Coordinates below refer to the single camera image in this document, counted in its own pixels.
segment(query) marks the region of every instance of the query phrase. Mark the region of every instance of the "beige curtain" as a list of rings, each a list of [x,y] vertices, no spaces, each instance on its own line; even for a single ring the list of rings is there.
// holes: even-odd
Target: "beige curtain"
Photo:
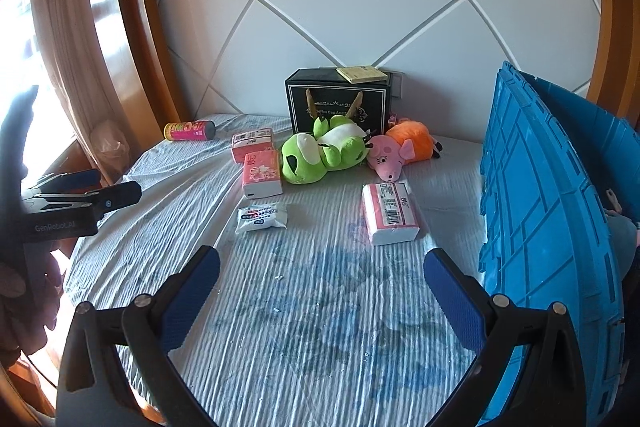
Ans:
[[[92,52],[93,21],[82,16],[88,0],[31,0],[33,24],[50,81],[84,151],[110,184],[129,168],[132,133],[104,58]]]

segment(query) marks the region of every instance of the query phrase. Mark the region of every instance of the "folded blue crate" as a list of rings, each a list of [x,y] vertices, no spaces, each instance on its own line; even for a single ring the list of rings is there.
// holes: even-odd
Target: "folded blue crate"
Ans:
[[[612,188],[625,214],[640,221],[640,139],[626,121],[505,62],[481,172],[484,287],[519,306],[568,307],[595,426],[615,399],[624,343],[622,285],[602,202]],[[514,350],[484,421],[502,410],[523,355]]]

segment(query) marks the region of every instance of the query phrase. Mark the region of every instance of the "bright window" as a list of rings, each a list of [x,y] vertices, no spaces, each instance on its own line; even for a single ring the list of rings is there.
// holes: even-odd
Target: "bright window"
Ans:
[[[33,123],[24,147],[29,169],[22,188],[31,187],[75,139],[51,86],[38,50],[30,0],[0,0],[0,120],[13,97],[38,84]]]

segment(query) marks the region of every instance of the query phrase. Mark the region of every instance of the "pink tissue package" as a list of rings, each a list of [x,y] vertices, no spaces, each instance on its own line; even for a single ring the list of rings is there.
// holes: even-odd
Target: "pink tissue package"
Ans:
[[[250,200],[282,194],[280,151],[257,151],[244,157],[242,191]]]
[[[420,226],[403,183],[378,183],[362,188],[371,244],[391,245],[412,241]]]
[[[231,154],[236,163],[243,163],[244,157],[250,152],[269,149],[273,149],[273,131],[270,127],[234,134],[231,140]]]

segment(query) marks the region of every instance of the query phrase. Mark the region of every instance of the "barcode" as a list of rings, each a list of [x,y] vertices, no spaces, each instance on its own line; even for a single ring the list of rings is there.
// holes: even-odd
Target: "barcode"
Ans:
[[[390,225],[397,225],[398,223],[400,223],[400,216],[399,216],[397,210],[386,209],[385,210],[385,217],[386,217],[387,222]]]

